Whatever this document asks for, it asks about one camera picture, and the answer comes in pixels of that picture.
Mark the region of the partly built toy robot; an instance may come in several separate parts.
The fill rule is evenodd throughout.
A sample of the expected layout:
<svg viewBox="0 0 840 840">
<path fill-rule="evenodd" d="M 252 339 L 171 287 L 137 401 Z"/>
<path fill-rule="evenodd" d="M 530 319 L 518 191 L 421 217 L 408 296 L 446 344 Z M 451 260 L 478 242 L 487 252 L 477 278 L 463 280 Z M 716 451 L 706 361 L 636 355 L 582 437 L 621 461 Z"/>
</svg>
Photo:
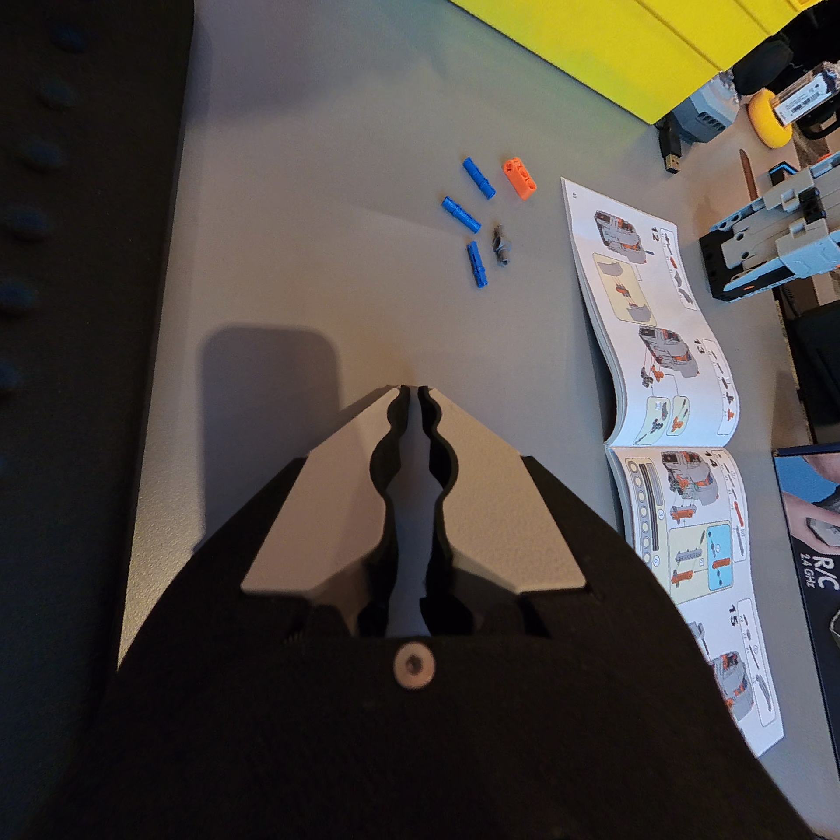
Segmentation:
<svg viewBox="0 0 840 840">
<path fill-rule="evenodd" d="M 711 295 L 750 297 L 839 265 L 839 153 L 726 217 L 700 238 Z"/>
</svg>

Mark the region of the grey desk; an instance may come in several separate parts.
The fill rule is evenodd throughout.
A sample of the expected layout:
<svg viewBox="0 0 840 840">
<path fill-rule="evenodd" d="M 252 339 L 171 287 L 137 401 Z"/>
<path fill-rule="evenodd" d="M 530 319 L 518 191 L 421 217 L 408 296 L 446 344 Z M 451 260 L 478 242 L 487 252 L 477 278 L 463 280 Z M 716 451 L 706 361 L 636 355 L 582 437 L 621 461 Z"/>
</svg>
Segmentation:
<svg viewBox="0 0 840 840">
<path fill-rule="evenodd" d="M 651 127 L 449 3 L 196 2 L 120 653 L 197 545 L 389 385 L 440 389 L 618 525 L 602 446 L 612 380 L 574 277 L 567 177 L 678 226 L 742 400 L 729 449 L 785 733 L 763 763 L 837 837 L 837 769 L 772 461 L 808 442 L 789 355 L 771 295 L 714 301 L 697 247 L 749 198 L 740 149 L 759 175 L 795 158 L 740 118 L 667 175 Z M 513 157 L 537 185 L 527 201 L 502 170 Z"/>
</svg>

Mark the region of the orange connector brick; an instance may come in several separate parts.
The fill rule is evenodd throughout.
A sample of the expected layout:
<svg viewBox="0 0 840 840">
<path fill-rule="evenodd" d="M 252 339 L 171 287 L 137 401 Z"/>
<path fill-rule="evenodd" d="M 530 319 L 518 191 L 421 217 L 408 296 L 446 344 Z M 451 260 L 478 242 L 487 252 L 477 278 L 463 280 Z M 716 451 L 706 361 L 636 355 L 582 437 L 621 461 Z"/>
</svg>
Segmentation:
<svg viewBox="0 0 840 840">
<path fill-rule="evenodd" d="M 505 161 L 502 170 L 522 201 L 527 201 L 537 191 L 535 181 L 518 157 Z"/>
</svg>

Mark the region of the white instruction booklet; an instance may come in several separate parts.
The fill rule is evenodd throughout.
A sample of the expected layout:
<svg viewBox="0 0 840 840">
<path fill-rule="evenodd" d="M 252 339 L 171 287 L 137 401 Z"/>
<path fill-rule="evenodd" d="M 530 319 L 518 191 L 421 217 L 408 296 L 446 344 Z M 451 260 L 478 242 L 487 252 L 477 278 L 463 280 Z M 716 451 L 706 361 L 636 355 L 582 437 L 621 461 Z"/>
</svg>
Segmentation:
<svg viewBox="0 0 840 840">
<path fill-rule="evenodd" d="M 754 604 L 748 505 L 726 445 L 729 363 L 697 304 L 677 228 L 567 178 L 577 275 L 612 373 L 605 442 L 628 542 L 677 605 L 758 756 L 784 735 Z"/>
</svg>

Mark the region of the blue toy robot box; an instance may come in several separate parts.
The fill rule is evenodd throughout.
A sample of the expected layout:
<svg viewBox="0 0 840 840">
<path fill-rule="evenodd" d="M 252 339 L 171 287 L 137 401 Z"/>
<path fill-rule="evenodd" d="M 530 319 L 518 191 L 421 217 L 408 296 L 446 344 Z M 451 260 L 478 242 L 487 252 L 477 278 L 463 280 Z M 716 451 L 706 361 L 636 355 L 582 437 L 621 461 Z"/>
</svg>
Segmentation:
<svg viewBox="0 0 840 840">
<path fill-rule="evenodd" d="M 835 757 L 839 757 L 839 444 L 773 456 Z"/>
</svg>

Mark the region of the yellow plastic bin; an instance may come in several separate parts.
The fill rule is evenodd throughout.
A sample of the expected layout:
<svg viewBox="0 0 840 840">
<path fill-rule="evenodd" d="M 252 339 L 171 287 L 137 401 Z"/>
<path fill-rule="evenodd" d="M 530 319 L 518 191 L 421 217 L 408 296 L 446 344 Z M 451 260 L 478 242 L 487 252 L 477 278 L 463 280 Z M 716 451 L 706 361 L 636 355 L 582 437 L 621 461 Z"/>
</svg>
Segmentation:
<svg viewBox="0 0 840 840">
<path fill-rule="evenodd" d="M 456 1 L 652 124 L 817 1 Z"/>
</svg>

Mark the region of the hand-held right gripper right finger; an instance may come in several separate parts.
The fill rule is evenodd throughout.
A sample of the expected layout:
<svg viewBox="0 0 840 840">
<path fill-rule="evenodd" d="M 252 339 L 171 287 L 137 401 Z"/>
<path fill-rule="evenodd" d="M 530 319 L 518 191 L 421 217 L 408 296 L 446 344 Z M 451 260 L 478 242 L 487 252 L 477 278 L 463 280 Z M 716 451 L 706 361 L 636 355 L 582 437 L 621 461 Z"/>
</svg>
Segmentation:
<svg viewBox="0 0 840 840">
<path fill-rule="evenodd" d="M 442 487 L 421 612 L 433 635 L 469 635 L 501 604 L 579 591 L 585 578 L 509 443 L 439 390 L 417 392 L 429 469 Z"/>
</svg>

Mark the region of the grey battery box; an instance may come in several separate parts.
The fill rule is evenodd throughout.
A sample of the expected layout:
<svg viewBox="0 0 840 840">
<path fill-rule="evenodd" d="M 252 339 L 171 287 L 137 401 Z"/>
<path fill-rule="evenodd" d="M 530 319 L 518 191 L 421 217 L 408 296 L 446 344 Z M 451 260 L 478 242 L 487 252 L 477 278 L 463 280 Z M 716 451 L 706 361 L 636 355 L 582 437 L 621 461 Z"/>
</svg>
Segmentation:
<svg viewBox="0 0 840 840">
<path fill-rule="evenodd" d="M 707 143 L 734 124 L 741 106 L 732 78 L 721 73 L 673 108 L 679 135 L 692 143 Z"/>
</svg>

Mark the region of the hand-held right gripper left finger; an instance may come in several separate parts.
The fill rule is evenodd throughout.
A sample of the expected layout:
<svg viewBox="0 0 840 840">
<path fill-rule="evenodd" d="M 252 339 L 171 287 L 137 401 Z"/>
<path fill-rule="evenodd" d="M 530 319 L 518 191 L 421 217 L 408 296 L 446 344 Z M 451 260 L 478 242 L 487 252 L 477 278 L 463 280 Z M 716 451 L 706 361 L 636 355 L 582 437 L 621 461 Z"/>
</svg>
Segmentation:
<svg viewBox="0 0 840 840">
<path fill-rule="evenodd" d="M 335 606 L 361 636 L 381 637 L 398 545 L 387 487 L 401 468 L 411 391 L 394 387 L 313 449 L 241 584 Z"/>
</svg>

